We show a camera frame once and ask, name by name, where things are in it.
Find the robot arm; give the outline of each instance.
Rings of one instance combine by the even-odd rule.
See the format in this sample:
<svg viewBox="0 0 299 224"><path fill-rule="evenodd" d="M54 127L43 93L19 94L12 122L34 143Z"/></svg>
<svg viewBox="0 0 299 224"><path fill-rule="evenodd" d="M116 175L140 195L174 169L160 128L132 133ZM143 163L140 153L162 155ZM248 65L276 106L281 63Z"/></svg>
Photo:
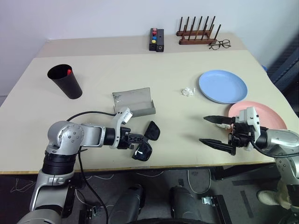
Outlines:
<svg viewBox="0 0 299 224"><path fill-rule="evenodd" d="M254 147L260 153L273 157L282 180L288 188L292 211L299 213L299 135L289 130L271 130L260 127L254 107L240 111L240 115L228 118L207 116L204 119L216 124L234 125L228 135L228 144L213 139L200 139L210 147L235 155L236 147Z"/></svg>
<svg viewBox="0 0 299 224"><path fill-rule="evenodd" d="M45 222L59 224L62 217L71 214L75 190L71 185L71 178L74 176L74 164L81 147L109 145L110 148L127 149L132 148L132 144L138 143L143 150L150 150L145 159L147 160L151 154L151 147L147 141L156 139L130 134L129 128L121 127L121 124L126 124L132 115L129 108L122 108L112 119L110 127L94 124L79 125L69 121L53 124L48 131L49 144L31 198L30 213L25 215L18 224ZM158 129L156 125L153 127L154 122L151 124L148 130Z"/></svg>

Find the black cup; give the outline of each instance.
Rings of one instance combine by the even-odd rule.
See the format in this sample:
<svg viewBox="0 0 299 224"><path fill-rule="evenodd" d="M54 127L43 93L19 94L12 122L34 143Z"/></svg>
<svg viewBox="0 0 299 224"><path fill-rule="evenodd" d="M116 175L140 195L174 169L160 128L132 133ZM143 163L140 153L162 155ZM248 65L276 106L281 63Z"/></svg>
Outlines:
<svg viewBox="0 0 299 224"><path fill-rule="evenodd" d="M77 99L82 95L82 90L76 81L73 70L68 64L60 64L48 71L48 77L67 95L70 99Z"/></svg>

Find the wooden peg rack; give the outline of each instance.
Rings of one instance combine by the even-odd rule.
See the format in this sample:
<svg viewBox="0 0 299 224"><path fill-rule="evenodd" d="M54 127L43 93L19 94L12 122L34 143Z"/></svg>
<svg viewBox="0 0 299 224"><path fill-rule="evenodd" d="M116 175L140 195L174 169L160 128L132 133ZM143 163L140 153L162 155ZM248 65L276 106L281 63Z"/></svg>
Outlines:
<svg viewBox="0 0 299 224"><path fill-rule="evenodd" d="M212 23L210 25L210 28L207 29L207 22L209 20L209 17L206 18L206 23L204 25L204 29L200 30L200 24L202 21L202 16L200 17L199 20L199 24L196 30L194 30L194 24L195 24L195 20L196 20L196 16L193 19L193 23L191 25L191 29L188 30L188 22L189 22L189 16L187 18L187 22L184 25L184 29L181 31L181 27L182 27L182 21L183 21L183 17L181 17L181 22L179 24L179 30L176 33L177 36L181 36L182 38L179 40L179 44L182 45L189 45L189 44L210 44L210 43L215 43L217 41L216 37L218 35L218 32L220 30L221 24L218 27L218 30L216 32L216 35L214 38L211 38L211 34L214 28L214 20L215 20L216 16L214 16Z"/></svg>

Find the table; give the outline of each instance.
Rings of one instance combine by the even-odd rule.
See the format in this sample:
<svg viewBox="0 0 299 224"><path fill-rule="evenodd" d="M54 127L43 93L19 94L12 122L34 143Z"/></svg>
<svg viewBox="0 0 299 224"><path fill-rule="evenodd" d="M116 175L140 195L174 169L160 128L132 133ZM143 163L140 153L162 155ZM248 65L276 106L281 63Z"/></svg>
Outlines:
<svg viewBox="0 0 299 224"><path fill-rule="evenodd" d="M282 117L288 129L299 132L299 119L262 66L233 34L220 37L227 36L233 46L217 51L208 50L207 46L180 46L176 36L165 37L164 53L147 51L147 37L142 36L46 43L0 107L0 174L36 174L42 167L47 131L53 123L88 110L113 112L112 92L144 87L150 87L156 114L132 118L125 126L132 133L144 133L151 120L159 126L159 140L149 141L153 148L150 159L133 160L133 151L129 149L90 148L82 153L85 169L115 171L273 162L255 150L238 149L236 156L231 156L199 142L199 138L226 142L228 137L225 130L203 120L207 115L227 115L230 108L210 101L198 89L200 75L212 69L237 74L248 86L246 100L268 105ZM46 76L51 67L61 63L72 66L83 90L76 100L68 99ZM196 94L181 95L186 86L196 87ZM88 114L73 122L107 125L110 120L106 115Z"/></svg>

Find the eyeglasses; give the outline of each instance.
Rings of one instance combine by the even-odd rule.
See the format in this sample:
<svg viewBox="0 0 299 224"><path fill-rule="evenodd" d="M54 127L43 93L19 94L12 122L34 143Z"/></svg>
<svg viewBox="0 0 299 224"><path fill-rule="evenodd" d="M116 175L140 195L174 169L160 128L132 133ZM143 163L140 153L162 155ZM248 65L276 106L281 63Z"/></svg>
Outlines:
<svg viewBox="0 0 299 224"><path fill-rule="evenodd" d="M223 40L223 41L216 41L215 43L209 44L209 46L210 46L209 49L212 48L213 50L218 50L221 45L225 48L231 47L229 40Z"/></svg>

